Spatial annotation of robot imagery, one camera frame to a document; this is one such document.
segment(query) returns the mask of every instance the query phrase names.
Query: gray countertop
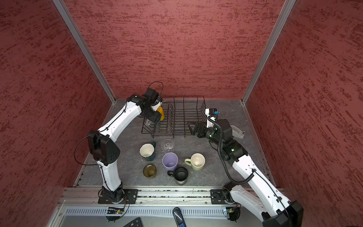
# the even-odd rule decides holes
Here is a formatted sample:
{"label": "gray countertop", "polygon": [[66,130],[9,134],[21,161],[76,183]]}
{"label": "gray countertop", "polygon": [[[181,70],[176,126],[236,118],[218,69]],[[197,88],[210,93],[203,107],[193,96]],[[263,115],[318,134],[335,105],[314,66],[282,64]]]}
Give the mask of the gray countertop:
{"label": "gray countertop", "polygon": [[[246,122],[241,102],[239,100],[206,100],[207,108],[217,108],[219,119],[227,119],[231,125],[235,125],[245,131],[243,139],[235,138],[248,151],[257,167],[262,169],[262,162],[255,148],[252,136],[250,134],[248,124]],[[124,100],[118,100],[111,114],[114,116],[125,104]],[[197,136],[188,135],[176,136],[160,136],[154,139],[150,134],[142,134],[143,118],[136,117],[116,141],[116,145],[120,148],[121,154],[117,160],[119,176],[123,185],[129,186],[176,186],[173,178],[166,174],[166,169],[162,165],[162,152],[160,144],[164,139],[172,139],[175,143],[174,153],[178,156],[178,166],[184,166],[189,171],[188,182],[185,186],[210,186],[221,187],[229,182],[224,172],[222,163],[218,154],[213,150],[206,138],[197,138]],[[152,162],[146,162],[139,153],[140,147],[145,143],[156,142],[156,157]],[[200,171],[194,171],[190,166],[184,163],[184,159],[190,158],[194,153],[201,153],[205,157],[205,166]],[[93,164],[95,161],[89,155],[87,164]],[[155,178],[146,178],[142,170],[147,164],[154,164],[157,169]],[[230,166],[229,172],[236,180],[243,178]],[[83,175],[78,185],[102,185],[102,176],[98,166],[85,166]]]}

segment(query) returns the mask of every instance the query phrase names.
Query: ventilation grille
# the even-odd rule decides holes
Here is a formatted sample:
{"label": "ventilation grille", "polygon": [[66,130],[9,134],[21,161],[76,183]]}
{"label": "ventilation grille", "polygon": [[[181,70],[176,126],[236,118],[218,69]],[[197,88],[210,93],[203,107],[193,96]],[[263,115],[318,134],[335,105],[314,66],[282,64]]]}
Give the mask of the ventilation grille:
{"label": "ventilation grille", "polygon": [[[108,207],[76,207],[69,206],[65,212],[67,216],[105,216]],[[174,207],[130,207],[125,216],[159,216],[172,217]],[[225,207],[180,207],[183,216],[222,217]]]}

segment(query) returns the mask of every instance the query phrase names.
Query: light green mug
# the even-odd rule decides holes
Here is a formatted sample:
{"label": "light green mug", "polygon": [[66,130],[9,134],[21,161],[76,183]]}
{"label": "light green mug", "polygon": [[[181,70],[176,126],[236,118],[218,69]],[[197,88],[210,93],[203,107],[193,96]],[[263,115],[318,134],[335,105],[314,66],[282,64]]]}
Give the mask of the light green mug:
{"label": "light green mug", "polygon": [[199,171],[205,164],[205,158],[202,154],[195,153],[191,158],[185,159],[184,162],[191,166],[195,171]]}

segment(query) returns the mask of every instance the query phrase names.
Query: black cable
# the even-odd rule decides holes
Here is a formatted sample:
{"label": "black cable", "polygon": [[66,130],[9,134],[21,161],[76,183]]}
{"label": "black cable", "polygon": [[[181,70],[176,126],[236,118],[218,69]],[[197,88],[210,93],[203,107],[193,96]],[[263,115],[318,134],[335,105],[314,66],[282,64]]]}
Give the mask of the black cable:
{"label": "black cable", "polygon": [[237,216],[237,219],[235,220],[235,222],[237,223],[237,220],[240,218],[240,215],[241,215],[241,206],[240,206],[240,209],[238,211],[238,216]]}
{"label": "black cable", "polygon": [[156,82],[161,83],[161,85],[162,85],[161,92],[160,92],[160,96],[161,96],[161,93],[162,93],[162,92],[163,92],[163,90],[164,90],[164,84],[163,84],[162,82],[160,82],[160,81],[154,81],[154,82],[152,82],[150,85],[152,85],[153,83],[156,83]]}
{"label": "black cable", "polygon": [[210,146],[211,146],[214,150],[218,151],[216,148],[214,148],[214,147],[213,147],[213,145],[212,145],[212,141],[208,140],[208,142],[209,142],[209,145],[210,145]]}
{"label": "black cable", "polygon": [[[281,203],[282,207],[284,208],[284,210],[286,210],[286,208],[285,208],[284,204],[282,203],[281,199],[276,195],[275,191],[271,188],[270,184],[263,177],[261,177],[261,179],[270,187],[271,191],[274,193],[274,195],[276,196],[276,198],[280,201],[280,203]],[[287,210],[286,210],[286,214],[287,214],[287,219],[289,220],[290,226],[292,227],[291,220],[290,220],[290,216],[289,216],[289,213],[287,212]]]}
{"label": "black cable", "polygon": [[102,191],[102,188],[98,191],[98,197],[99,197],[99,193]]}
{"label": "black cable", "polygon": [[219,159],[221,159],[221,161],[222,161],[222,164],[223,164],[223,168],[224,168],[224,171],[226,172],[226,174],[227,174],[227,177],[228,177],[228,179],[232,182],[232,183],[234,183],[235,185],[243,185],[243,184],[246,184],[246,183],[248,183],[252,178],[253,178],[253,173],[256,171],[255,169],[252,169],[252,173],[251,173],[251,175],[249,175],[245,180],[243,180],[243,181],[236,181],[236,180],[234,180],[232,177],[231,177],[231,175],[229,174],[229,172],[228,172],[228,169],[227,169],[227,165],[226,165],[226,163],[224,162],[224,160],[223,160],[223,158],[222,158],[222,154],[221,154],[221,144],[222,144],[222,139],[223,139],[223,130],[222,130],[222,128],[221,128],[221,126],[217,123],[217,122],[215,122],[214,120],[212,120],[211,118],[212,117],[217,117],[217,115],[216,114],[212,114],[212,115],[209,115],[207,118],[208,118],[208,120],[210,121],[210,122],[212,122],[218,129],[219,129],[219,131],[220,131],[220,135],[219,135],[219,141],[218,141],[218,156],[219,156]]}
{"label": "black cable", "polygon": [[122,216],[120,217],[120,218],[122,218],[126,213],[127,213],[127,211],[129,210],[129,208],[130,208],[130,200],[129,200],[129,206],[127,207],[127,210],[125,211],[125,213],[123,213],[122,214]]}
{"label": "black cable", "polygon": [[82,142],[82,140],[84,140],[85,138],[87,138],[87,137],[89,137],[89,136],[95,135],[95,134],[97,134],[97,133],[93,133],[93,134],[86,135],[85,137],[83,137],[83,138],[82,138],[82,139],[78,142],[78,144],[76,145],[76,148],[74,149],[74,152],[73,152],[73,157],[74,157],[74,160],[75,160],[78,164],[80,164],[80,165],[83,165],[83,166],[99,166],[99,168],[101,169],[101,173],[102,173],[102,177],[103,177],[103,182],[105,183],[105,185],[106,185],[107,189],[108,189],[109,191],[111,191],[111,190],[110,190],[110,188],[109,188],[109,186],[108,186],[108,185],[107,185],[107,183],[106,183],[105,176],[104,176],[104,174],[103,174],[103,169],[102,169],[102,166],[101,166],[100,164],[82,164],[82,163],[80,163],[79,161],[77,161],[77,159],[76,159],[76,150],[77,150],[78,145]]}
{"label": "black cable", "polygon": [[115,118],[104,130],[108,130],[109,129],[109,127],[112,125],[112,123],[113,122],[115,122],[123,113],[125,113],[126,112],[126,107],[127,107],[127,100],[130,98],[130,97],[128,97],[127,99],[126,99],[126,102],[125,102],[125,109],[122,111],[122,113],[119,115],[119,116],[117,116],[117,118]]}

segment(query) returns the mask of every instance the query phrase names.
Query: clear glass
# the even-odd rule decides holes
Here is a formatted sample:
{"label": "clear glass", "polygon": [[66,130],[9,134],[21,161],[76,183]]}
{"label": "clear glass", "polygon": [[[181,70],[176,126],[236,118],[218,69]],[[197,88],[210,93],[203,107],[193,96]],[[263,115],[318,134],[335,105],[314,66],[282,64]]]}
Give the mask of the clear glass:
{"label": "clear glass", "polygon": [[171,139],[164,139],[164,141],[161,142],[161,149],[163,152],[173,152],[174,147],[174,141]]}

